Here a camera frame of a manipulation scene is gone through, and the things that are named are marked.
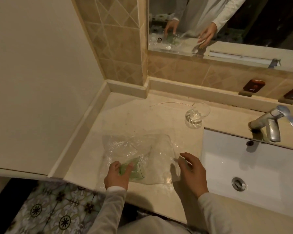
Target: white wall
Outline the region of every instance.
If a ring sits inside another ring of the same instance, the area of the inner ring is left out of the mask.
[[[0,168],[48,174],[103,81],[71,0],[0,0]]]

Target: hand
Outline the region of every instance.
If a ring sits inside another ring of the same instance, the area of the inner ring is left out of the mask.
[[[120,166],[121,166],[121,163],[119,161],[115,161],[110,164],[108,174],[104,179],[104,184],[106,189],[111,186],[120,186],[128,190],[129,177],[130,177],[131,171],[133,170],[133,163],[130,163],[127,166],[127,169],[124,175],[122,176],[119,175]]]
[[[175,35],[176,34],[176,30],[177,30],[177,27],[179,25],[179,20],[170,20],[168,21],[167,25],[166,25],[166,28],[165,28],[165,38],[167,38],[167,35],[168,35],[168,30],[170,28],[172,28],[172,33]]]
[[[198,43],[206,40],[204,43],[202,43],[200,45],[200,48],[204,48],[206,47],[211,39],[214,37],[215,33],[217,33],[217,26],[214,22],[212,22],[206,29],[204,29],[200,35],[199,35],[199,39],[198,39]]]
[[[206,170],[201,161],[190,153],[180,153],[186,161],[190,162],[191,171],[187,168],[185,161],[178,159],[178,164],[181,169],[181,176],[190,190],[199,198],[202,194],[208,192],[206,181]]]

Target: marble countertop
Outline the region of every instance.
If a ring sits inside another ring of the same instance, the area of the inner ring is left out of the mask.
[[[146,99],[111,93],[64,179],[89,189],[97,188],[98,171],[104,153],[102,134],[106,132],[137,135],[162,131],[171,137],[177,152],[186,151],[200,157],[204,127],[252,138],[248,122],[263,114],[206,102],[211,108],[211,113],[203,120],[203,126],[194,129],[187,124],[185,113],[193,102],[200,101],[157,91],[150,91]],[[279,144],[293,148],[293,128],[283,118],[279,120],[279,126]],[[244,233],[270,233],[271,230],[277,230],[278,224],[275,223],[280,223],[280,220],[288,223],[287,233],[293,233],[293,218],[226,197],[219,196],[219,199],[236,220],[238,228],[248,226]],[[126,201],[183,223],[205,227],[195,197],[188,192],[182,182],[170,185],[143,185],[130,182]],[[259,219],[259,216],[265,215],[269,215],[269,218]],[[253,227],[251,224],[255,221],[258,223]]]

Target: sink drain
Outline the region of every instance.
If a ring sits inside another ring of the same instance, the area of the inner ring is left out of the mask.
[[[233,188],[237,191],[244,191],[246,189],[245,182],[239,177],[233,178],[231,183]]]

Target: white sink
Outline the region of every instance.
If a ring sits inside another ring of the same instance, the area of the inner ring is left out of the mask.
[[[293,150],[248,141],[204,129],[201,161],[209,191],[293,217]],[[233,188],[234,177],[245,182],[244,191]]]

